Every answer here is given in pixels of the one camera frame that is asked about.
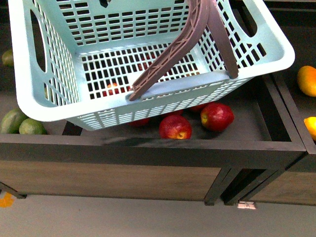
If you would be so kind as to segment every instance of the green avocado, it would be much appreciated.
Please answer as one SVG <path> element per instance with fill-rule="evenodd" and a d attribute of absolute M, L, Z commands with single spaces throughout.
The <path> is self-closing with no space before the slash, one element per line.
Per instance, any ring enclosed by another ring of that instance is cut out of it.
<path fill-rule="evenodd" d="M 9 111 L 1 121 L 0 133 L 19 133 L 21 123 L 27 118 L 20 108 Z"/>

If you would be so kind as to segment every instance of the produce bin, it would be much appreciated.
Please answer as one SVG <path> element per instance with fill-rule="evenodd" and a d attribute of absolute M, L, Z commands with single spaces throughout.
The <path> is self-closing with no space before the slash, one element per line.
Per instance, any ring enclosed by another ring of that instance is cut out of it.
<path fill-rule="evenodd" d="M 285 71 L 273 73 L 272 78 L 289 111 L 300 138 L 307 150 L 286 171 L 271 175 L 265 182 L 253 185 L 245 181 L 230 202 L 246 201 L 316 205 L 316 145 L 304 124 L 304 119 L 316 116 L 316 99 L 301 92 L 297 84 L 298 70 L 305 65 L 316 67 L 316 13 L 315 3 L 297 2 L 270 4 L 275 7 L 272 14 L 294 47 L 296 59 Z"/>
<path fill-rule="evenodd" d="M 11 47 L 1 19 L 0 51 Z M 0 67 L 0 118 L 17 106 L 13 70 Z M 67 195 L 204 201 L 211 205 L 240 173 L 277 172 L 305 147 L 271 79 L 254 78 L 225 96 L 235 121 L 222 133 L 202 128 L 184 112 L 190 140 L 159 138 L 160 117 L 149 126 L 96 131 L 65 120 L 45 122 L 49 135 L 0 134 L 0 189 L 25 195 Z"/>

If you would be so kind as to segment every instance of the basket bottom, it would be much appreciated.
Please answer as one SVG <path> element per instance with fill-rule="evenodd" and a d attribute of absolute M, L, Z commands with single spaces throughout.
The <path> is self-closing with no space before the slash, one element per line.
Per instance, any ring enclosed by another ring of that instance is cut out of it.
<path fill-rule="evenodd" d="M 119 49 L 107 49 L 94 54 L 81 54 L 85 86 L 80 86 L 81 99 L 127 93 L 130 86 L 168 47 L 170 43 L 142 43 Z M 183 59 L 173 66 L 158 82 L 207 73 L 203 55 L 195 46 Z"/>

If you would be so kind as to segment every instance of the gray floor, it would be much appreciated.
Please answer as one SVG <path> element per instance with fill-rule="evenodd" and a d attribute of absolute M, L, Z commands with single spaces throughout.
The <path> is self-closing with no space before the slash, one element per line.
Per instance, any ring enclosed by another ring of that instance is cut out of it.
<path fill-rule="evenodd" d="M 28 196 L 0 208 L 0 237 L 316 237 L 316 207 Z"/>

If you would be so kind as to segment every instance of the wood grain panel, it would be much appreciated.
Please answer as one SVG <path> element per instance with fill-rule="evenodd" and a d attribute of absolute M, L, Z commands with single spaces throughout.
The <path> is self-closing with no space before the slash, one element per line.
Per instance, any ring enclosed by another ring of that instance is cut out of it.
<path fill-rule="evenodd" d="M 220 168 L 0 161 L 22 194 L 203 200 Z"/>
<path fill-rule="evenodd" d="M 252 201 L 316 205 L 316 173 L 285 172 Z"/>

